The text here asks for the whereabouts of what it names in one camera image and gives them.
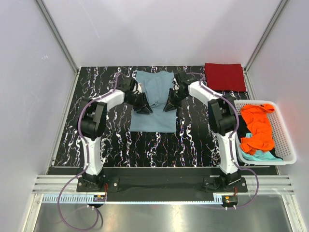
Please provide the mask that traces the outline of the light blue t-shirt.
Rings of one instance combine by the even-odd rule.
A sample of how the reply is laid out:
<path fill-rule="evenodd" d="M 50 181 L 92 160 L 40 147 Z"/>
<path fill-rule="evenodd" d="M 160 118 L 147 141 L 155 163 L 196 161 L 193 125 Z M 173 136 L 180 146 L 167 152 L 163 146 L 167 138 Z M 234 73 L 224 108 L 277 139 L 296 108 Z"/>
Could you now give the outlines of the light blue t-shirt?
<path fill-rule="evenodd" d="M 146 94 L 152 113 L 148 115 L 132 112 L 130 132 L 158 132 L 175 133 L 177 111 L 164 112 L 169 96 L 169 89 L 173 87 L 174 73 L 160 71 L 149 73 L 137 71 L 136 80 Z"/>

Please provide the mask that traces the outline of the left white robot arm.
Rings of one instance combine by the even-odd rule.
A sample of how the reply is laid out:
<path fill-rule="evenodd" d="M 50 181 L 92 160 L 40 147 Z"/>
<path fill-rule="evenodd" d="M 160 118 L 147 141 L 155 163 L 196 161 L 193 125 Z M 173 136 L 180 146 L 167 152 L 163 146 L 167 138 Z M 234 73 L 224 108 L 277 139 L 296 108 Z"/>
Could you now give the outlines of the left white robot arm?
<path fill-rule="evenodd" d="M 153 112 L 141 86 L 136 79 L 125 78 L 117 80 L 114 88 L 103 95 L 82 99 L 76 118 L 84 150 L 83 170 L 77 174 L 80 186 L 92 191 L 100 191 L 107 186 L 100 160 L 100 141 L 106 129 L 107 112 L 123 103 L 130 104 L 139 114 L 149 115 Z"/>

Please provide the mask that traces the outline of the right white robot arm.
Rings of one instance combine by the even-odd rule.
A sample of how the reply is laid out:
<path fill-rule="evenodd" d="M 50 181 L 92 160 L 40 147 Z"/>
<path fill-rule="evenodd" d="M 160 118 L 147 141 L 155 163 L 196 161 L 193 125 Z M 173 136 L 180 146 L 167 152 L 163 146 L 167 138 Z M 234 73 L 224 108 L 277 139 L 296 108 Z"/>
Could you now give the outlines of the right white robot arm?
<path fill-rule="evenodd" d="M 178 109 L 182 100 L 191 96 L 198 99 L 208 109 L 210 130 L 215 133 L 220 151 L 221 174 L 204 188 L 210 191 L 231 191 L 241 180 L 236 155 L 236 135 L 239 117 L 235 108 L 234 98 L 224 96 L 203 84 L 204 78 L 198 78 L 185 72 L 174 75 L 173 87 L 164 107 L 164 112 Z"/>

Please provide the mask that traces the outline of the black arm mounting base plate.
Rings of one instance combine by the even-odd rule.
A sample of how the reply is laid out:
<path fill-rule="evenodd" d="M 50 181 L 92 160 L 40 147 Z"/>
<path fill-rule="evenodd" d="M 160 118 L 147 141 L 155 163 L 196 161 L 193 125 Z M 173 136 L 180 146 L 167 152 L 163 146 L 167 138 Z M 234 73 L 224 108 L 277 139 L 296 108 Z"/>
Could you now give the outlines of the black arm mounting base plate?
<path fill-rule="evenodd" d="M 107 191 L 110 202 L 197 203 L 214 193 L 246 193 L 240 173 L 226 176 L 219 168 L 104 168 L 99 177 L 80 177 L 78 192 Z"/>

